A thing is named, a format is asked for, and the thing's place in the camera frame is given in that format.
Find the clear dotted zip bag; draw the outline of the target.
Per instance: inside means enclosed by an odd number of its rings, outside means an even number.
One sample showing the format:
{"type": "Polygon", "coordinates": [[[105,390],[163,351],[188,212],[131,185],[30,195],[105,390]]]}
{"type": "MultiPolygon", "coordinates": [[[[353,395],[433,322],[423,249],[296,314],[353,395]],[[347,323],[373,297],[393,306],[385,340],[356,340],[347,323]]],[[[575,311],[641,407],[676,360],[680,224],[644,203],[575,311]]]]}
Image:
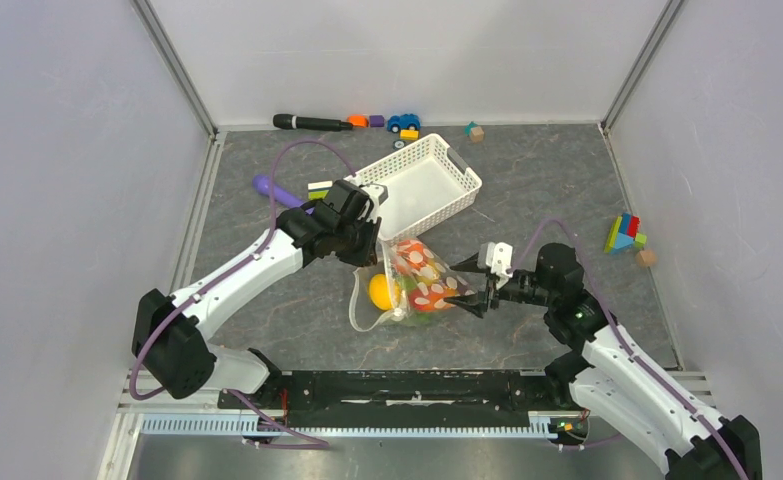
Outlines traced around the clear dotted zip bag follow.
{"type": "Polygon", "coordinates": [[[416,237],[382,245],[378,263],[356,269],[353,276],[348,319],[360,333],[382,326],[429,325],[453,307],[449,297],[474,292],[467,280],[416,237]]]}

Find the green toy grapes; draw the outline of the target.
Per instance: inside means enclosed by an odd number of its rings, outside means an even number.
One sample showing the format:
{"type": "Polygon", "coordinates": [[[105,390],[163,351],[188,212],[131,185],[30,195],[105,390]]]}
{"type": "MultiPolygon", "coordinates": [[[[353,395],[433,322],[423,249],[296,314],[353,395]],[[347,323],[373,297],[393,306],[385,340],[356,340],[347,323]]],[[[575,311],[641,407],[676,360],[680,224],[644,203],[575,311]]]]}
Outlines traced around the green toy grapes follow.
{"type": "Polygon", "coordinates": [[[421,327],[431,325],[435,322],[434,313],[417,313],[408,302],[407,293],[411,291],[419,281],[412,277],[399,277],[396,279],[400,284],[402,295],[398,312],[395,313],[394,320],[403,326],[421,327]]]}

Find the orange toy pumpkin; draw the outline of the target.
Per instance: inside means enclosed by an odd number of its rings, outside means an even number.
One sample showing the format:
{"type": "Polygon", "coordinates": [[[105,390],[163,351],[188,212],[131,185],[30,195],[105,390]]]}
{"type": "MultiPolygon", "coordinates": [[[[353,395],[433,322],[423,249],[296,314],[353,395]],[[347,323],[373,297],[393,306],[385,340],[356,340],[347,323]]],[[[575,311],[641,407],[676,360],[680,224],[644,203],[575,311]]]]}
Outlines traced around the orange toy pumpkin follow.
{"type": "Polygon", "coordinates": [[[427,285],[440,279],[437,256],[418,239],[408,239],[393,247],[395,270],[401,275],[412,275],[427,285]]]}

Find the yellow toy lemon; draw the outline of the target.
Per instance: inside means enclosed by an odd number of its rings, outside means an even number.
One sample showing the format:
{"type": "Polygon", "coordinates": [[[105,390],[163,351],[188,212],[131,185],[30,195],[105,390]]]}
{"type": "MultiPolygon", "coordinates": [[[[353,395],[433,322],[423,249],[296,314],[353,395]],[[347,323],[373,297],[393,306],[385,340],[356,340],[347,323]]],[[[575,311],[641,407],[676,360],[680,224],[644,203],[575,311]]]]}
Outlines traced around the yellow toy lemon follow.
{"type": "Polygon", "coordinates": [[[393,277],[374,275],[368,283],[368,296],[373,305],[382,311],[391,311],[400,305],[402,290],[393,277]]]}

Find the white perforated plastic basket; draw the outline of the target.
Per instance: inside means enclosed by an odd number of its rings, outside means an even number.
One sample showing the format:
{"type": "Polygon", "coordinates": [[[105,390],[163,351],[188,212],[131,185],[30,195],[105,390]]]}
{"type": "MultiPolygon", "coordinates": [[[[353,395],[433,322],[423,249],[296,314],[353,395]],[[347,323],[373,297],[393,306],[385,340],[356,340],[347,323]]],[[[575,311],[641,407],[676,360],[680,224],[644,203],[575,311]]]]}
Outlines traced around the white perforated plastic basket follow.
{"type": "Polygon", "coordinates": [[[417,237],[472,205],[483,182],[439,134],[431,133],[346,178],[381,185],[378,239],[396,243],[417,237]]]}

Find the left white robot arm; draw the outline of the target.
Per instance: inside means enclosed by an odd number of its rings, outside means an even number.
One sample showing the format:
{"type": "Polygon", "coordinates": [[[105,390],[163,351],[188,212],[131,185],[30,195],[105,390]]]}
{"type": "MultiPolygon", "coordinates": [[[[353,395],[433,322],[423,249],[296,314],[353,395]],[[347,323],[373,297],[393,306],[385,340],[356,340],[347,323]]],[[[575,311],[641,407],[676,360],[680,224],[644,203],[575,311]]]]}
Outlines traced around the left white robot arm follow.
{"type": "Polygon", "coordinates": [[[373,266],[385,186],[335,181],[326,196],[277,215],[250,247],[194,284],[171,294],[153,289],[138,302],[129,393],[183,399],[198,390],[233,388],[257,407],[273,405],[280,379],[251,351],[211,344],[213,334],[267,288],[312,261],[373,266]]]}

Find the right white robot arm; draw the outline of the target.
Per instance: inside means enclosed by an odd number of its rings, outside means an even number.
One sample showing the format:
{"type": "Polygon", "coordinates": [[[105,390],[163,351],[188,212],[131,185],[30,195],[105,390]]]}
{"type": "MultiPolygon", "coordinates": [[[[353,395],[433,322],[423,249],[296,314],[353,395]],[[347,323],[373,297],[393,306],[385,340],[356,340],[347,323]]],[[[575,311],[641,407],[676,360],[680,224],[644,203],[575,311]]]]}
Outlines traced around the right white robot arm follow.
{"type": "Polygon", "coordinates": [[[454,270],[486,283],[449,303],[477,317],[503,302],[542,306],[551,335],[569,352],[545,369],[544,392],[601,417],[650,458],[667,479],[761,479],[756,426],[727,418],[660,367],[585,287],[575,249],[548,243],[532,270],[511,265],[513,249],[486,243],[454,270]]]}

